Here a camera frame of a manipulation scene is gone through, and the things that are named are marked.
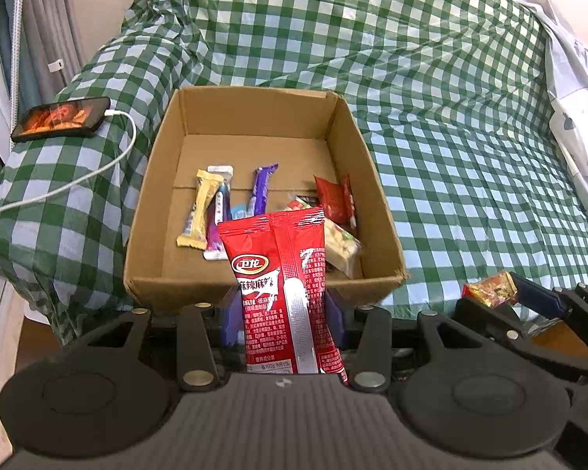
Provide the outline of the red gold square packet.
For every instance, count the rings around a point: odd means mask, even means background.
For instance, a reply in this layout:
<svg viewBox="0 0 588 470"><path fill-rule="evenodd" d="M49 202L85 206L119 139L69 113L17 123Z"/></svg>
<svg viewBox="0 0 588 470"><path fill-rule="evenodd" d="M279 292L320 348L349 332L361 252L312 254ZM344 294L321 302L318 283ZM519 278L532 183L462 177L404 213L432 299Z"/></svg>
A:
<svg viewBox="0 0 588 470"><path fill-rule="evenodd" d="M350 177L343 175L337 184L318 176L314 180L325 217L355 235L358 232L357 212Z"/></svg>

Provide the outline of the light blue stick packet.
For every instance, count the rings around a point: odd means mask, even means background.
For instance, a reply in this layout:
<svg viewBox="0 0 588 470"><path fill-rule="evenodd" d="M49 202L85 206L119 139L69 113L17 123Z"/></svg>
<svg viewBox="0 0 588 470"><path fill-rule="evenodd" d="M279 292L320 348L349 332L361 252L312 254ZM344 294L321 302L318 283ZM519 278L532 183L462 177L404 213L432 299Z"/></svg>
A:
<svg viewBox="0 0 588 470"><path fill-rule="evenodd" d="M248 217L247 207L245 204L237 204L236 206L233 206L230 209L230 212L231 212L231 218L233 220L240 220L240 219L245 219L245 217Z"/></svg>

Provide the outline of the purple chocolate bar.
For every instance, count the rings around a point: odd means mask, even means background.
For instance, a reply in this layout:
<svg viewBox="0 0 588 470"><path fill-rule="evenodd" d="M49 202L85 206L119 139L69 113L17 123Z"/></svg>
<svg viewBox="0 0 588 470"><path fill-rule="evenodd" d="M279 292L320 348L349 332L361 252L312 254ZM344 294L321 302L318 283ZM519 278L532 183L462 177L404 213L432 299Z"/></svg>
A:
<svg viewBox="0 0 588 470"><path fill-rule="evenodd" d="M265 214L267 210L267 192L269 191L270 177L277 171L278 164L260 166L255 172L252 195L247 204L248 217Z"/></svg>

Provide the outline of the red snack packet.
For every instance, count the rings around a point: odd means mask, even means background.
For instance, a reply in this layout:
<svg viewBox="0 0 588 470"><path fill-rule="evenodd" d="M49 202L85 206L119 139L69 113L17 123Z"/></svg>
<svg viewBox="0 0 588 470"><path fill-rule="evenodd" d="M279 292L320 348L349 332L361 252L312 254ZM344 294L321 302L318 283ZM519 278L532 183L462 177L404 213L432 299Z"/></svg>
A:
<svg viewBox="0 0 588 470"><path fill-rule="evenodd" d="M252 374L335 374L348 382L326 322L324 221L314 207L218 225L242 296Z"/></svg>

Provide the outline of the white purple stick packet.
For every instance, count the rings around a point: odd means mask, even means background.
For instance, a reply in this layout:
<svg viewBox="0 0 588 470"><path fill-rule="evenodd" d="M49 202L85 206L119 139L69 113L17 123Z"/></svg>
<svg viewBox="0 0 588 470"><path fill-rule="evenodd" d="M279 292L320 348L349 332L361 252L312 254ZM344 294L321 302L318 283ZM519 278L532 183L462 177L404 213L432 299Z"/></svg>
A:
<svg viewBox="0 0 588 470"><path fill-rule="evenodd" d="M207 248L204 250L203 255L207 261L226 260L227 253L218 234L218 225L231 219L230 184L234 169L229 164L213 164L207 167L207 171L221 175L223 182L216 190L208 207Z"/></svg>

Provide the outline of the small orange candy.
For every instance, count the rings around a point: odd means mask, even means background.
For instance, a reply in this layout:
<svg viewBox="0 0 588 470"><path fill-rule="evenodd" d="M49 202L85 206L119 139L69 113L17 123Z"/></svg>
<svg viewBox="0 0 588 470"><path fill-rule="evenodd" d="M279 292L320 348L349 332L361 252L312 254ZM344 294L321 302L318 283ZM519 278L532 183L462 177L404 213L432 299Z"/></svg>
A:
<svg viewBox="0 0 588 470"><path fill-rule="evenodd" d="M489 308L515 304L517 286L510 273L502 271L475 283L463 286L462 296L472 298Z"/></svg>

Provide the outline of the green checkered sofa cover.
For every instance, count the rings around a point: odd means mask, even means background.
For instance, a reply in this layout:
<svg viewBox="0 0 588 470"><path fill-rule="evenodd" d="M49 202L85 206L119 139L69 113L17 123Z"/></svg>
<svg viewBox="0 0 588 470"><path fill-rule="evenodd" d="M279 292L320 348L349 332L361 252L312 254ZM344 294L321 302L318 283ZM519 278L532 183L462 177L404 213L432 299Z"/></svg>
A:
<svg viewBox="0 0 588 470"><path fill-rule="evenodd" d="M547 34L513 0L134 0L59 94L107 97L90 139L16 145L0 173L0 277L68 343L131 300L138 194L178 89L331 90L387 196L409 278L395 317L451 312L502 269L588 286L588 216L555 145Z"/></svg>

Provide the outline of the brown cardboard box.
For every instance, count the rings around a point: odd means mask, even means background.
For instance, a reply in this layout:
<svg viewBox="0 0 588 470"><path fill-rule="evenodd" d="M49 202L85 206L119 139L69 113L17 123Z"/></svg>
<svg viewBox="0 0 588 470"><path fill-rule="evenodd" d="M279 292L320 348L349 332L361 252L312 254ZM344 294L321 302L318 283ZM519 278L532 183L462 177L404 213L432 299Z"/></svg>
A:
<svg viewBox="0 0 588 470"><path fill-rule="evenodd" d="M370 151L345 99L331 91L259 87L179 89L152 146L132 222L123 282L138 304L174 314L217 301L236 279L177 240L198 193L199 171L230 166L230 202L274 212L319 179L348 179L361 248L351 273L327 284L349 304L381 301L407 281L403 249Z"/></svg>

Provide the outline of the black white phone holder stand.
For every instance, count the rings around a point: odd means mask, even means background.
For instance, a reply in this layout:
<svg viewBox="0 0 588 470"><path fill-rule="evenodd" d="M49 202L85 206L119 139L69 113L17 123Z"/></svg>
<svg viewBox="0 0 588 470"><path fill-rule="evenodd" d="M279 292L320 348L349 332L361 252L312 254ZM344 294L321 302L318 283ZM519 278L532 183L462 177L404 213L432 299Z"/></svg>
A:
<svg viewBox="0 0 588 470"><path fill-rule="evenodd" d="M11 25L11 68L10 68L10 120L11 129L18 123L19 112L19 74L21 34L23 22L23 1L13 0L13 15Z"/></svg>

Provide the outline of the yellow snack bar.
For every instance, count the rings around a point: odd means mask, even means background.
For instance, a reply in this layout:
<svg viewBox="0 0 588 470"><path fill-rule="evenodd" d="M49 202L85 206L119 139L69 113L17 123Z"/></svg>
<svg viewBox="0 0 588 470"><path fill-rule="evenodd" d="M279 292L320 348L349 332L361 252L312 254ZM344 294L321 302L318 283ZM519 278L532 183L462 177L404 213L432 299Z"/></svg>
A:
<svg viewBox="0 0 588 470"><path fill-rule="evenodd" d="M210 202L224 182L224 176L206 170L196 172L197 188L193 208L185 227L176 239L178 247L207 248L207 211Z"/></svg>

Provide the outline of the black smartphone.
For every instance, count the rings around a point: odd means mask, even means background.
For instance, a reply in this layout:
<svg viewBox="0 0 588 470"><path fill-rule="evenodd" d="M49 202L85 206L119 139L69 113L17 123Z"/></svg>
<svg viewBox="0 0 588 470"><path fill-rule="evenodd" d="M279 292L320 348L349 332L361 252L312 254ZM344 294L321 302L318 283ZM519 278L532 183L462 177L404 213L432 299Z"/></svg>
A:
<svg viewBox="0 0 588 470"><path fill-rule="evenodd" d="M11 133L13 143L93 136L110 108L107 97L68 100L30 108Z"/></svg>

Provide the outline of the white green snack pack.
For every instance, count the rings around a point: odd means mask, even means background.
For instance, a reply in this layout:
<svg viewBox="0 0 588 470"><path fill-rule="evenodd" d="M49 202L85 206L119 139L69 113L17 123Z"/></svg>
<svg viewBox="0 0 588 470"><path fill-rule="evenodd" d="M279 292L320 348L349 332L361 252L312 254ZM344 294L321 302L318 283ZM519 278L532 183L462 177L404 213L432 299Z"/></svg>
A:
<svg viewBox="0 0 588 470"><path fill-rule="evenodd" d="M288 202L285 210L303 210L319 208L312 207L303 199L295 196ZM356 262L358 254L361 251L361 243L347 230L336 225L328 217L324 217L324 242L325 242L325 261L331 266L342 272L349 279L356 276ZM311 255L313 248L302 248L299 251L301 269L304 271Z"/></svg>

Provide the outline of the grey curtain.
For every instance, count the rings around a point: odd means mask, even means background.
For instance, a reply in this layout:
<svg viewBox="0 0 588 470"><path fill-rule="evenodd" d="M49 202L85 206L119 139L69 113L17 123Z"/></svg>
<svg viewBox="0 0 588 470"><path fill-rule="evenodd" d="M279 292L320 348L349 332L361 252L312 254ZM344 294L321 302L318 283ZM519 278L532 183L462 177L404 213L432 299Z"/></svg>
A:
<svg viewBox="0 0 588 470"><path fill-rule="evenodd" d="M23 0L19 53L19 112L55 99L82 69L85 57L72 0ZM0 0L0 63L11 81L15 0Z"/></svg>

